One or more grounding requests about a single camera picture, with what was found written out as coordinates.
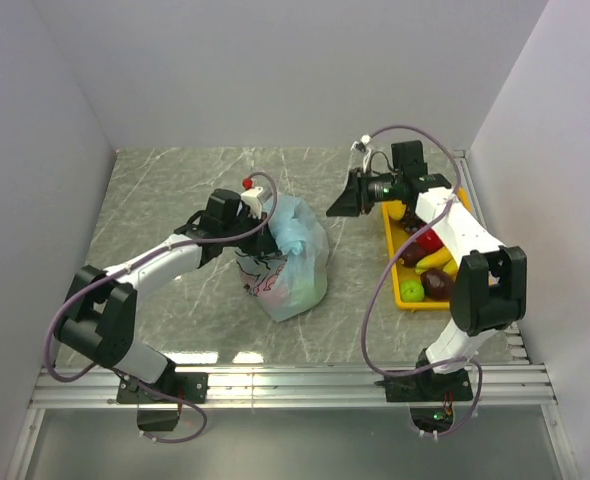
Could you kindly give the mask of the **light blue plastic bag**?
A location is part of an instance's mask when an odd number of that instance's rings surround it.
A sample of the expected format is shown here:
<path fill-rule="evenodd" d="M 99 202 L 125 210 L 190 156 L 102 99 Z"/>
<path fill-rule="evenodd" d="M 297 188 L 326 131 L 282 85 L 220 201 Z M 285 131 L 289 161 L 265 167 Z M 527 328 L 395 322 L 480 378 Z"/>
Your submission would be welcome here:
<path fill-rule="evenodd" d="M 269 229 L 279 252 L 252 257 L 235 252 L 244 290 L 276 322 L 314 308 L 326 295 L 329 242 L 308 203 L 280 195 Z"/>

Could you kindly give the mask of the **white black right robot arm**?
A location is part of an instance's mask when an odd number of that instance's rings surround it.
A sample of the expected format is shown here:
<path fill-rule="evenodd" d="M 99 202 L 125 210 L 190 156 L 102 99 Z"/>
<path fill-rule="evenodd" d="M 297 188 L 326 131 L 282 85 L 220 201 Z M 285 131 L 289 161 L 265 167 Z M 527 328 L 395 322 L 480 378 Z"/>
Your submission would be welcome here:
<path fill-rule="evenodd" d="M 385 173 L 372 169 L 375 156 L 365 135 L 353 143 L 363 155 L 362 164 L 349 171 L 346 186 L 328 208 L 329 217 L 358 217 L 378 203 L 399 201 L 406 212 L 422 221 L 391 255 L 386 266 L 396 269 L 398 261 L 426 233 L 434 234 L 454 262 L 456 274 L 416 265 L 423 271 L 426 287 L 433 278 L 445 286 L 451 318 L 439 337 L 419 355 L 414 369 L 388 371 L 375 367 L 384 378 L 390 400 L 438 401 L 473 397 L 466 364 L 478 348 L 497 332 L 522 319 L 526 310 L 527 257 L 519 247 L 508 247 L 492 236 L 462 204 L 459 182 L 429 171 L 419 141 L 396 143 Z"/>

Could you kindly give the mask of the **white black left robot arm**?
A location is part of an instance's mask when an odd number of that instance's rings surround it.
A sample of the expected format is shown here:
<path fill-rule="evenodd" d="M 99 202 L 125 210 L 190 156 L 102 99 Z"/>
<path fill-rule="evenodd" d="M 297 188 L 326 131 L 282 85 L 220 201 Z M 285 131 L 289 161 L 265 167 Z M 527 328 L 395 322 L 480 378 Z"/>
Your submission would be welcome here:
<path fill-rule="evenodd" d="M 226 248 L 259 258 L 277 254 L 268 227 L 275 207 L 275 192 L 263 187 L 242 193 L 216 189 L 204 209 L 158 246 L 104 270 L 83 267 L 55 315 L 49 340 L 70 347 L 94 366 L 140 383 L 152 401 L 179 396 L 175 363 L 135 338 L 140 304 L 175 278 L 205 266 Z"/>

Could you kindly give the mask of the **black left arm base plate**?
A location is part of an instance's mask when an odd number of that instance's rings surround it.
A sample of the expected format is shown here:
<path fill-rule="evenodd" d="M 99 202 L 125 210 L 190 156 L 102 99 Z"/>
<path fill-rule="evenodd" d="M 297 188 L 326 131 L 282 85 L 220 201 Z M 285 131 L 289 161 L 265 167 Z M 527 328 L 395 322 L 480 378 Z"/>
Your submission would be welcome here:
<path fill-rule="evenodd" d="M 118 404 L 153 404 L 166 402 L 166 397 L 187 400 L 194 404 L 206 401 L 209 375 L 206 372 L 175 372 L 172 376 L 154 384 L 136 381 L 133 378 L 121 380 L 117 390 Z"/>

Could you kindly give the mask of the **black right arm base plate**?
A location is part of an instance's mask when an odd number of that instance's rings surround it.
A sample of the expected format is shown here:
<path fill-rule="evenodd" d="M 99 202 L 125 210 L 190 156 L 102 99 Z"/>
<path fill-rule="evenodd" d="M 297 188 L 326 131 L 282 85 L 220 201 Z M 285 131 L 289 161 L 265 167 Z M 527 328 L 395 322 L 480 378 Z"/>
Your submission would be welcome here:
<path fill-rule="evenodd" d="M 429 370 L 412 376 L 385 377 L 377 385 L 384 388 L 389 403 L 471 401 L 474 397 L 465 369 L 449 374 Z"/>

